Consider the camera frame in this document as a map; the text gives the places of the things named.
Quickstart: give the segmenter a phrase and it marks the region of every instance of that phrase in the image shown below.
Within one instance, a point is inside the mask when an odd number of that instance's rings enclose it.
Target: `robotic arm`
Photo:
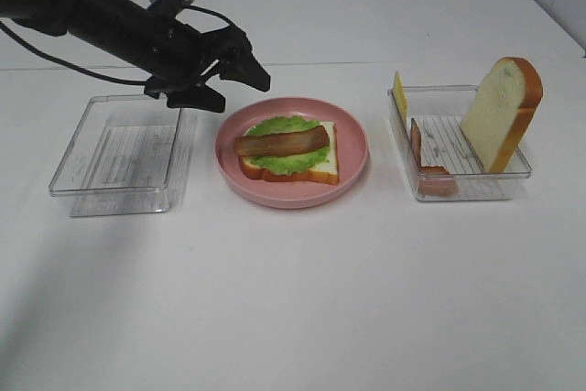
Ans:
[[[0,17],[50,36],[69,32],[149,72],[147,81],[117,82],[144,85],[145,94],[153,98],[164,93],[171,108],[223,112],[225,98],[205,84],[214,75],[268,91],[270,76],[253,56],[243,30],[192,2],[155,0],[145,9],[131,0],[0,0]],[[201,33],[175,18],[184,9],[218,16],[228,26]],[[0,28],[35,51],[1,22]]]

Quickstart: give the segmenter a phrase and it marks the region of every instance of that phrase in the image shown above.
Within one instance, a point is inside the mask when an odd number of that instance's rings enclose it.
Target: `pink plate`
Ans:
[[[238,156],[233,152],[235,138],[267,118],[293,114],[335,123],[340,172],[338,185],[266,182],[249,179],[240,170]],[[273,208],[307,208],[340,196],[354,184],[368,159],[368,142],[360,123],[336,105],[311,98],[273,98],[251,104],[224,121],[216,137],[216,159],[228,185],[248,200]]]

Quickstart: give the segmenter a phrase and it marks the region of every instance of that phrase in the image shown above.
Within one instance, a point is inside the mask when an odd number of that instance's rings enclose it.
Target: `clear plastic container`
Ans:
[[[49,184],[71,217],[166,212],[185,191],[195,113],[145,95],[92,98]]]
[[[392,90],[391,126],[401,152],[407,179],[419,201],[500,201],[513,199],[531,167],[518,148],[505,172],[485,173],[482,163],[460,130],[478,87],[404,87],[408,100],[407,126],[396,106]],[[421,133],[423,166],[443,166],[450,174],[424,173],[411,146],[411,118]]]

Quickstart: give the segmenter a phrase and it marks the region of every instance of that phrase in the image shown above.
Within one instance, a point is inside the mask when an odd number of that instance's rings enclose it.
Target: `yellow cheese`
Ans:
[[[407,127],[407,96],[403,91],[403,83],[399,77],[399,72],[395,72],[395,82],[393,83],[393,97],[395,97],[396,107],[399,109],[403,125]]]

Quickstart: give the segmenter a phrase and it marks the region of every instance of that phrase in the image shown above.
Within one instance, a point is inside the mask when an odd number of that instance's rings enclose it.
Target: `table surface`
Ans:
[[[238,17],[273,85],[212,82],[226,113],[191,111],[185,198],[165,214],[71,219],[50,198],[88,100],[137,90],[43,69],[0,39],[0,389],[582,390],[580,47],[531,0],[201,5]],[[87,65],[123,66],[86,50]],[[511,201],[415,201],[393,73],[477,83],[504,55],[530,58],[545,87],[522,143],[533,176]],[[364,126],[370,160],[335,201],[274,210],[223,181],[218,128],[277,96],[336,103]]]

